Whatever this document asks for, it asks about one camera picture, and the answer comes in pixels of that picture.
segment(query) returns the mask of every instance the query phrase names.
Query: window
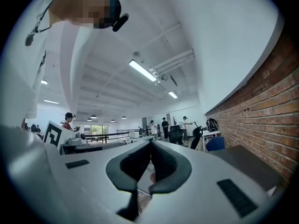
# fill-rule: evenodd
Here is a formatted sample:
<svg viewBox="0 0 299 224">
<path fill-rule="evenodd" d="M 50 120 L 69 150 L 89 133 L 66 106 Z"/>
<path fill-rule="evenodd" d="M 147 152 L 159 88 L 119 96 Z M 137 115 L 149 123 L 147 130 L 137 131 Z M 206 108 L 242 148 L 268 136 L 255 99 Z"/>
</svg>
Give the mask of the window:
<svg viewBox="0 0 299 224">
<path fill-rule="evenodd" d="M 103 126 L 102 125 L 91 125 L 92 134 L 103 134 Z"/>
<path fill-rule="evenodd" d="M 109 134 L 108 125 L 84 125 L 84 134 Z"/>
<path fill-rule="evenodd" d="M 90 134 L 90 125 L 84 125 L 84 134 Z"/>
</svg>

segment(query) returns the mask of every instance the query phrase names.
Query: black backpack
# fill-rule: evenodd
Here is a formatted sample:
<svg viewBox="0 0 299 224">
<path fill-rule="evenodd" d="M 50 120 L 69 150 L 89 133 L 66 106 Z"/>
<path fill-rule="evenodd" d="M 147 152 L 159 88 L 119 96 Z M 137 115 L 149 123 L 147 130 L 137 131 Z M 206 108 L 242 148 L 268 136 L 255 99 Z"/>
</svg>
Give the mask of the black backpack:
<svg viewBox="0 0 299 224">
<path fill-rule="evenodd" d="M 214 132 L 214 131 L 218 131 L 218 125 L 217 125 L 217 121 L 212 119 L 212 118 L 209 118 L 207 121 L 206 121 L 206 126 L 207 126 L 207 130 L 209 132 Z"/>
</svg>

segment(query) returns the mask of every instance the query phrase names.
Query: brick wall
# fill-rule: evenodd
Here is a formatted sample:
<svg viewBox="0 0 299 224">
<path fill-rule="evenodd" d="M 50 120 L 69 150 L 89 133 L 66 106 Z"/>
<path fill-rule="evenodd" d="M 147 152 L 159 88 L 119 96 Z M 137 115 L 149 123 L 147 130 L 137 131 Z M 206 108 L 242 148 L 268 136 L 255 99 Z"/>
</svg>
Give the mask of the brick wall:
<svg viewBox="0 0 299 224">
<path fill-rule="evenodd" d="M 244 146 L 286 180 L 299 161 L 298 64 L 299 52 L 283 30 L 247 84 L 206 114 L 217 120 L 227 147 Z"/>
</svg>

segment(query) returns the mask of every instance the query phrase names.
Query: cap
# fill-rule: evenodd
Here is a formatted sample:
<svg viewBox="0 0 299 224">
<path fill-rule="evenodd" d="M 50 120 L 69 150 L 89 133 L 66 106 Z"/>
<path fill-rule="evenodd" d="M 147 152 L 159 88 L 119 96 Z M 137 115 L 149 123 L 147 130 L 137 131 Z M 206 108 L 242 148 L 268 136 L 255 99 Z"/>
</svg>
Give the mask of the cap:
<svg viewBox="0 0 299 224">
<path fill-rule="evenodd" d="M 66 118 L 74 118 L 74 117 L 76 117 L 76 115 L 73 115 L 72 113 L 67 112 L 67 113 L 65 114 L 65 117 L 66 117 Z"/>
</svg>

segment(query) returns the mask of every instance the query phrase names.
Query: blue chair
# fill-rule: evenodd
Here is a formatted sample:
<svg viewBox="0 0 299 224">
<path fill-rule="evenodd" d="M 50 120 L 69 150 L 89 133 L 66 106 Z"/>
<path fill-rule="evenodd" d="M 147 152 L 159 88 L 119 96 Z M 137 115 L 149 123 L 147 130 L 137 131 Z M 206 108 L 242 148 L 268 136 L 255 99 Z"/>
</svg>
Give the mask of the blue chair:
<svg viewBox="0 0 299 224">
<path fill-rule="evenodd" d="M 207 144 L 206 144 L 207 151 L 216 151 L 220 149 L 225 149 L 225 139 L 224 137 L 213 137 Z"/>
</svg>

